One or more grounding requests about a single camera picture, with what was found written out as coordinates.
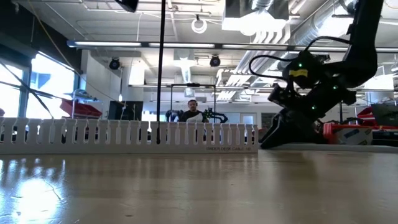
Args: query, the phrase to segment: person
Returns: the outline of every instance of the person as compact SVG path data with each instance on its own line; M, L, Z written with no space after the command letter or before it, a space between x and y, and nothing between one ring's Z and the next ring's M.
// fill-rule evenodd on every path
M189 110L184 112L179 122L203 122L208 123L209 121L203 116L201 111L197 110L198 102L196 100L188 101Z

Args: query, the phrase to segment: white cable tray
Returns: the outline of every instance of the white cable tray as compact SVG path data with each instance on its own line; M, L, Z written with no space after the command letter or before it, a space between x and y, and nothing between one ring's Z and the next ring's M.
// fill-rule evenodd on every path
M257 125L160 122L160 143L156 144L157 131L152 131L149 139L147 130L149 126L156 130L157 125L147 121L0 118L0 154L256 153L259 147ZM18 131L26 126L28 132Z

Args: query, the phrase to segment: table surface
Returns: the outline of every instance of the table surface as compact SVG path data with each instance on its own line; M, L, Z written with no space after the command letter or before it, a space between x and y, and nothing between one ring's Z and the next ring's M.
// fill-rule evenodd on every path
M396 223L398 155L0 157L0 223Z

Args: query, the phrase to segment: yellow label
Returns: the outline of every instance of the yellow label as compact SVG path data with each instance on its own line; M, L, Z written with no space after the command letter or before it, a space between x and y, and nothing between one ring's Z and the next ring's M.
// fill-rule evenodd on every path
M299 76L308 77L308 70L307 69L300 69L300 70L297 70L297 71L290 70L289 71L289 75L291 75L293 77L299 77Z

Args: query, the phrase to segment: robotic arm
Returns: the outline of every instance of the robotic arm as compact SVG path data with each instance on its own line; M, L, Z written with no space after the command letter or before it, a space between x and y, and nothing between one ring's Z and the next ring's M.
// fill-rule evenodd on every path
M314 122L341 101L353 104L356 92L347 88L362 85L376 73L374 41L382 5L383 0L357 2L354 20L348 30L350 39L339 39L349 44L342 62L323 64L308 51L319 39L337 39L318 37L284 69L282 76L287 80L287 87L276 85L268 98L284 109L274 117L270 130L263 137L263 149L290 142L322 143L323 138L315 131ZM293 82L312 90L301 96L294 91Z
M225 114L213 112L212 108L208 108L207 110L205 110L203 112L203 116L205 118L211 119L216 118L220 121L220 124L224 124L228 121L228 118L225 116Z

